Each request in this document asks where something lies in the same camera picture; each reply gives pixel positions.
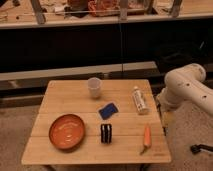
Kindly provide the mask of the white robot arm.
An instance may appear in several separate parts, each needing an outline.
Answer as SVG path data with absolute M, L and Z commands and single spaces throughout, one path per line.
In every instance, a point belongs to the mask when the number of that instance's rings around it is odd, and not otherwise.
M 203 84 L 205 79 L 206 71 L 197 63 L 173 69 L 165 75 L 165 87 L 157 100 L 166 111 L 176 110 L 188 100 L 213 116 L 213 89 Z

